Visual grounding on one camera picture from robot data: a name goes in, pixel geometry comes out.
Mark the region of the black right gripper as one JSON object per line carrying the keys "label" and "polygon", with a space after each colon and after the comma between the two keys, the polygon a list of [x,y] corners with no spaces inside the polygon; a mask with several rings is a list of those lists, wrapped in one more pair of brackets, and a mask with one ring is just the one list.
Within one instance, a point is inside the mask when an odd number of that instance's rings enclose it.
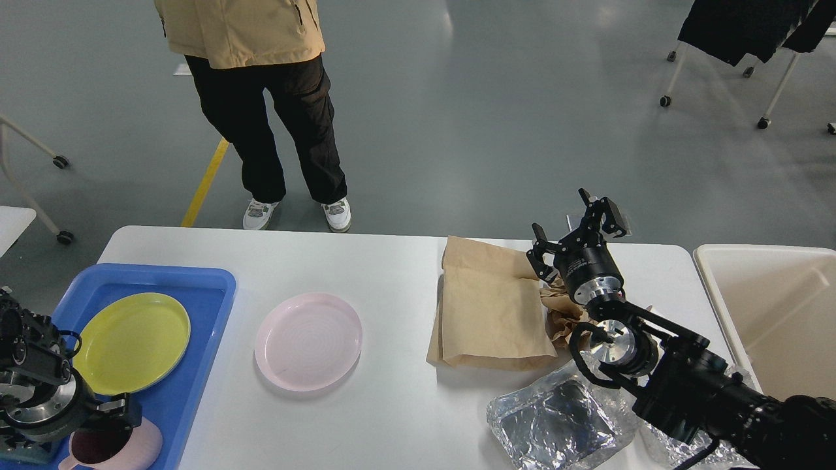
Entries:
{"label": "black right gripper", "polygon": [[[534,241],[526,258],[538,279],[547,285],[562,279],[571,300],[579,306],[587,306],[593,298],[622,292],[624,279],[615,259],[604,246],[610,239],[631,235],[631,230],[614,200],[606,196],[594,197],[587,190],[577,193],[585,205],[585,213],[566,240],[568,246],[582,249],[562,250],[562,240],[550,242],[543,227],[532,225]],[[552,264],[546,263],[546,254],[555,256]]]}

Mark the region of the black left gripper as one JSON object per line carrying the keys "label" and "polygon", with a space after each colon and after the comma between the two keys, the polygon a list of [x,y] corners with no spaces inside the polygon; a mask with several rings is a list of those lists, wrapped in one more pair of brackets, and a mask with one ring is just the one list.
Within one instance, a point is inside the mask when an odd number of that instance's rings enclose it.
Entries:
{"label": "black left gripper", "polygon": [[2,410],[2,437],[47,443],[58,441],[78,429],[85,432],[129,431],[140,426],[142,405],[135,398],[99,401],[80,372],[36,404],[15,405]]}

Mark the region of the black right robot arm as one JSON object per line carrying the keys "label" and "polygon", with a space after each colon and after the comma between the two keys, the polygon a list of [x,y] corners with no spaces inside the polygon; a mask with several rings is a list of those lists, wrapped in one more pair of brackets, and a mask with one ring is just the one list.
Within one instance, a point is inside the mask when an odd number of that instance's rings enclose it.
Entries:
{"label": "black right robot arm", "polygon": [[796,395],[785,401],[747,386],[740,373],[709,350],[709,340],[627,301],[624,279],[605,237],[627,233],[618,206],[579,190],[585,205],[576,229],[556,242],[532,224],[526,258],[538,279],[560,279],[588,323],[574,328],[568,350],[592,384],[622,389],[632,410],[675,440],[691,443],[704,431],[708,447],[688,458],[691,468],[727,441],[762,469],[834,468],[834,401]]}

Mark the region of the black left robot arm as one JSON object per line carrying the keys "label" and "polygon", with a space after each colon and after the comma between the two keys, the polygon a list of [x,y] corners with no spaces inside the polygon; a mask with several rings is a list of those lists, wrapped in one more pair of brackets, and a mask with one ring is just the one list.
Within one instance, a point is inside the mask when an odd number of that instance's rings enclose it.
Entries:
{"label": "black left robot arm", "polygon": [[72,366],[80,334],[25,309],[2,289],[2,448],[59,441],[76,431],[122,431],[141,425],[129,393],[101,401]]}

